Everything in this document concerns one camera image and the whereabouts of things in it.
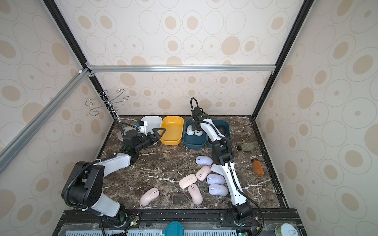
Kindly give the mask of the pink mouse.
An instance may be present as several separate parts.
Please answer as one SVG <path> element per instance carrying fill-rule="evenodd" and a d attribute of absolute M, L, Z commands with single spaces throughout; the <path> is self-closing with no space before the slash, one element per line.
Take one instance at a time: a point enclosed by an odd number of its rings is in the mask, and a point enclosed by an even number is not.
<path fill-rule="evenodd" d="M 179 181 L 179 186 L 182 188 L 182 189 L 185 189 L 185 188 L 188 188 L 191 184 L 194 184 L 197 182 L 197 177 L 195 174 L 190 174 L 184 178 L 182 178 L 180 181 Z"/>
<path fill-rule="evenodd" d="M 145 192 L 140 200 L 139 203 L 142 206 L 147 206 L 149 205 L 152 201 L 154 201 L 157 197 L 159 196 L 159 190 L 156 187 L 153 187 L 149 189 L 147 192 Z"/>
<path fill-rule="evenodd" d="M 202 166 L 196 173 L 196 177 L 199 181 L 204 181 L 211 172 L 211 167 Z"/>
<path fill-rule="evenodd" d="M 203 202 L 203 196 L 196 184 L 191 184 L 188 187 L 188 192 L 192 198 L 192 201 L 195 205 L 200 205 Z"/>

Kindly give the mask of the horizontal aluminium frame bar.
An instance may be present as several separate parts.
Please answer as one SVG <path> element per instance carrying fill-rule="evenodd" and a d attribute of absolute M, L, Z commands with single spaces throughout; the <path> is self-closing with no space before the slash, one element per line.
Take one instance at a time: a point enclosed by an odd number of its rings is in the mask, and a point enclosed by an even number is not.
<path fill-rule="evenodd" d="M 238 71 L 275 71 L 275 65 L 143 65 L 143 66 L 99 66 L 89 69 L 94 73 L 140 73 L 140 72 L 238 72 Z"/>

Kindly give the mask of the yellow storage box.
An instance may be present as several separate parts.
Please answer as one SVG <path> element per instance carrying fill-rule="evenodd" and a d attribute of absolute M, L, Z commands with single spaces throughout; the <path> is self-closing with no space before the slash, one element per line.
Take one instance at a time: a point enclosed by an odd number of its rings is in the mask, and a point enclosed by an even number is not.
<path fill-rule="evenodd" d="M 162 120 L 161 128 L 166 131 L 160 141 L 164 145 L 176 146 L 179 145 L 183 135 L 184 119 L 178 116 L 167 116 Z"/>

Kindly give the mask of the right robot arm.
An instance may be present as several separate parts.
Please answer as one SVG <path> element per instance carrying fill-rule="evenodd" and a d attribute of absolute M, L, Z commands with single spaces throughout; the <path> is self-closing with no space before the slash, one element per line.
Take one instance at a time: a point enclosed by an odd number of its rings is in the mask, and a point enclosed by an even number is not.
<path fill-rule="evenodd" d="M 234 166 L 234 151 L 231 140 L 223 135 L 202 108 L 193 107 L 192 126 L 204 131 L 212 142 L 212 171 L 221 174 L 226 181 L 231 198 L 232 214 L 238 225 L 244 225 L 252 216 L 251 202 L 243 193 Z"/>

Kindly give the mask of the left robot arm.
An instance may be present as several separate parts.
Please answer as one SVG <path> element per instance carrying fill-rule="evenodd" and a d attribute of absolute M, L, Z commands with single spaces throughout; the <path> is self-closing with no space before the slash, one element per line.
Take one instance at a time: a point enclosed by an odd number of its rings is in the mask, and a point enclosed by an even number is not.
<path fill-rule="evenodd" d="M 133 165 L 139 152 L 157 143 L 165 134 L 165 128 L 154 128 L 143 134 L 136 129 L 123 134 L 121 150 L 106 159 L 77 162 L 62 190 L 62 199 L 69 207 L 90 210 L 99 215 L 121 217 L 121 204 L 107 197 L 103 191 L 103 179 L 123 168 Z"/>

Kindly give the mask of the black mouse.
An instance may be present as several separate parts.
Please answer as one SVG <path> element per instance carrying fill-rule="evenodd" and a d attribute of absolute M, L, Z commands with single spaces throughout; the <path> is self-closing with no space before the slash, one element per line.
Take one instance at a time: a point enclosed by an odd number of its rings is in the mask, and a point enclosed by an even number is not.
<path fill-rule="evenodd" d="M 225 126 L 223 126 L 223 125 L 219 125 L 219 126 L 217 126 L 217 129 L 218 129 L 218 131 L 219 131 L 220 133 L 222 133 L 223 135 L 226 134 L 226 128 L 225 128 Z"/>

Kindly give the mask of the teal storage box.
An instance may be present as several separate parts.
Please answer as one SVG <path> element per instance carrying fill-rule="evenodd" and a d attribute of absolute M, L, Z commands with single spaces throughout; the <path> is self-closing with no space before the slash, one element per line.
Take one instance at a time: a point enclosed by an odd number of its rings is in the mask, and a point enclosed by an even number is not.
<path fill-rule="evenodd" d="M 227 121 L 212 119 L 212 122 L 216 126 L 218 131 L 222 133 L 222 135 L 230 139 L 230 128 L 229 128 L 229 123 Z"/>
<path fill-rule="evenodd" d="M 193 148 L 193 149 L 200 149 L 203 148 L 207 141 L 207 134 L 203 132 L 202 136 L 194 135 L 187 135 L 186 130 L 189 125 L 192 125 L 192 120 L 189 119 L 185 122 L 184 134 L 183 134 L 183 142 L 185 147 Z"/>

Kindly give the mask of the white storage box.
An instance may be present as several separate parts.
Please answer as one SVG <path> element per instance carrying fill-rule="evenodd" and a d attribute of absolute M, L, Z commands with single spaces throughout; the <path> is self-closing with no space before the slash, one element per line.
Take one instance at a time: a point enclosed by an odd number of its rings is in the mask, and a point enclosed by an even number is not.
<path fill-rule="evenodd" d="M 147 132 L 153 133 L 153 128 L 161 128 L 162 118 L 158 116 L 144 116 L 141 121 L 148 123 Z"/>

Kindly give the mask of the left teal storage box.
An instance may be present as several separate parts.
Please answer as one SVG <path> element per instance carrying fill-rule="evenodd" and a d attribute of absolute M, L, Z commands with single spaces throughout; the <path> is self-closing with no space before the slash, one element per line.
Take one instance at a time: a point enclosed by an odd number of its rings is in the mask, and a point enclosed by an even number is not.
<path fill-rule="evenodd" d="M 203 132 L 202 136 L 194 135 L 187 135 L 186 130 L 189 125 L 192 125 L 192 120 L 189 119 L 185 122 L 184 134 L 183 134 L 183 142 L 185 147 L 193 148 L 193 149 L 200 149 L 203 148 L 207 141 L 207 134 Z"/>

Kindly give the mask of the purple mouse middle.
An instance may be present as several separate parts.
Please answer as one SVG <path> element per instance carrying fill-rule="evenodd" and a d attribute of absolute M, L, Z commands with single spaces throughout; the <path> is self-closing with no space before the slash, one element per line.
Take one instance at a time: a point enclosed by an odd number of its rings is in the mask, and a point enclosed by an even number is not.
<path fill-rule="evenodd" d="M 206 177 L 206 181 L 208 184 L 218 184 L 218 185 L 224 185 L 225 184 L 225 178 L 222 175 L 218 174 L 209 174 Z"/>

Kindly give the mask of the right teal storage box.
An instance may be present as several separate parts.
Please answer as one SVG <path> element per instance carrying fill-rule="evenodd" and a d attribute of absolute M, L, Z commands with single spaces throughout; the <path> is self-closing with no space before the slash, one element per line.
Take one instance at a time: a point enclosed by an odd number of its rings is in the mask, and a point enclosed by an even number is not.
<path fill-rule="evenodd" d="M 216 126 L 218 131 L 222 133 L 222 135 L 230 139 L 230 128 L 229 128 L 229 123 L 227 121 L 212 119 L 212 122 Z"/>

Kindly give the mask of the purple mouse lower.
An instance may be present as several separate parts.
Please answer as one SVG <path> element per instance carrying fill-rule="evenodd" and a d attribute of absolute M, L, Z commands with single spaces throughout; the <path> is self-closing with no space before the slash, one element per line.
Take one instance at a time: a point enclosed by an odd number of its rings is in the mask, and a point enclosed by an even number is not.
<path fill-rule="evenodd" d="M 213 196 L 223 196 L 228 194 L 228 188 L 220 184 L 209 185 L 209 193 Z"/>

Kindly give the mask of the left diagonal aluminium bar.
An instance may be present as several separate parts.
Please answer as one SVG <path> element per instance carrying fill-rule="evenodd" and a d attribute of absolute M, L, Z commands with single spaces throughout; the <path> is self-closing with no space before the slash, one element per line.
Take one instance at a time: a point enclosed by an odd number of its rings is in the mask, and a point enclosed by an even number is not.
<path fill-rule="evenodd" d="M 89 76 L 89 69 L 81 69 L 56 96 L 25 126 L 25 128 L 1 152 L 1 172 L 3 172 L 26 144 L 65 102 L 84 78 Z"/>

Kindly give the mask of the glass jar of green herbs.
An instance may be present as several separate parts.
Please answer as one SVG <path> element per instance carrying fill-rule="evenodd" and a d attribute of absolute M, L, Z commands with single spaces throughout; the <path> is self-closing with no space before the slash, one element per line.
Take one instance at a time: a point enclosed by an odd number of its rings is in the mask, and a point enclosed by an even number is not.
<path fill-rule="evenodd" d="M 242 143 L 237 146 L 237 150 L 242 152 L 253 151 L 254 149 L 255 145 L 253 143 Z"/>

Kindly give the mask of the white mouse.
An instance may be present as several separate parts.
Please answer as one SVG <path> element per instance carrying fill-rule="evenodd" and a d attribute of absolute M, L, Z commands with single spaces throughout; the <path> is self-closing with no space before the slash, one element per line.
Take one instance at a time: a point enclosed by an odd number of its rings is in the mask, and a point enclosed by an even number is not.
<path fill-rule="evenodd" d="M 186 134 L 190 136 L 195 134 L 195 131 L 192 130 L 192 125 L 187 127 Z"/>
<path fill-rule="evenodd" d="M 196 136 L 202 136 L 203 135 L 203 131 L 202 130 L 196 130 L 195 131 L 195 135 Z"/>

